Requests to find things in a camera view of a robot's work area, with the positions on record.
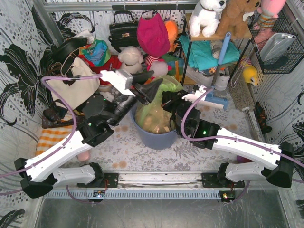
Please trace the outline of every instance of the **pink bag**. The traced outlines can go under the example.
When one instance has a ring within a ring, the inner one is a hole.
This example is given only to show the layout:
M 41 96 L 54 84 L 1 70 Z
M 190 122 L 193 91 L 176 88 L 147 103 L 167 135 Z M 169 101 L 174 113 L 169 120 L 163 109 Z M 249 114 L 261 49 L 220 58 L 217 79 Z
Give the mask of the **pink bag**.
M 170 49 L 170 42 L 165 23 L 159 13 L 151 19 L 139 19 L 137 40 L 144 52 L 161 57 Z

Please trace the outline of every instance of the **yellow rubber duck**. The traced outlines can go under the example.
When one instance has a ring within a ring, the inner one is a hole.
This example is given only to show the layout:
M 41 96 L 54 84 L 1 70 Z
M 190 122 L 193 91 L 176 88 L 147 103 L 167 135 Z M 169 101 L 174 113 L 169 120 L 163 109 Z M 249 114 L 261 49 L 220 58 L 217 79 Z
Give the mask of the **yellow rubber duck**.
M 241 64 L 244 66 L 243 77 L 245 82 L 256 86 L 258 83 L 257 69 L 246 61 L 242 61 Z

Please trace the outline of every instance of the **yellow toy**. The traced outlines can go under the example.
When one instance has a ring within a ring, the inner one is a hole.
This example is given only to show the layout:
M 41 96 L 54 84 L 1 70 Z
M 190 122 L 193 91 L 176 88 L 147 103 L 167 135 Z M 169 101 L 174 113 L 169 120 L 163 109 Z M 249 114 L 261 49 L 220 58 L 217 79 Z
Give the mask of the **yellow toy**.
M 258 83 L 257 69 L 251 65 L 250 59 L 242 59 L 240 67 L 243 68 L 243 77 L 245 79 L 245 82 L 256 86 Z

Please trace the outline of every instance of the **blue bucket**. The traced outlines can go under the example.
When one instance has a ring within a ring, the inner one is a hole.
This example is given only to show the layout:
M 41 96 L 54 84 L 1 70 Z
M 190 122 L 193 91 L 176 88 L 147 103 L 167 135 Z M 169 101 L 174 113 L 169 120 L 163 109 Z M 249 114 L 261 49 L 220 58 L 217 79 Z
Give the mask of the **blue bucket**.
M 170 148 L 173 143 L 177 139 L 177 134 L 174 131 L 165 133 L 165 134 L 153 134 L 150 132 L 146 132 L 143 129 L 141 129 L 135 122 L 135 111 L 136 111 L 137 105 L 134 105 L 134 107 L 130 110 L 130 116 L 132 119 L 132 122 L 134 123 L 137 132 L 139 134 L 140 139 L 142 140 L 143 144 L 145 144 L 147 147 L 155 150 L 163 150 Z

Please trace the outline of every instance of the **green plastic bag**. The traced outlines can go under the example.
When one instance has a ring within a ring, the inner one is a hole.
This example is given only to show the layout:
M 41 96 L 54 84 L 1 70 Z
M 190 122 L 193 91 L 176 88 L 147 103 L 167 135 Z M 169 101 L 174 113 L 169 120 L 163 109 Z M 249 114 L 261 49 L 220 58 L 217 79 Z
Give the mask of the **green plastic bag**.
M 139 104 L 135 112 L 135 122 L 143 130 L 162 134 L 172 131 L 170 126 L 171 113 L 163 110 L 162 93 L 166 91 L 177 92 L 183 89 L 181 84 L 172 76 L 161 76 L 154 80 L 163 78 L 154 100 L 148 105 Z

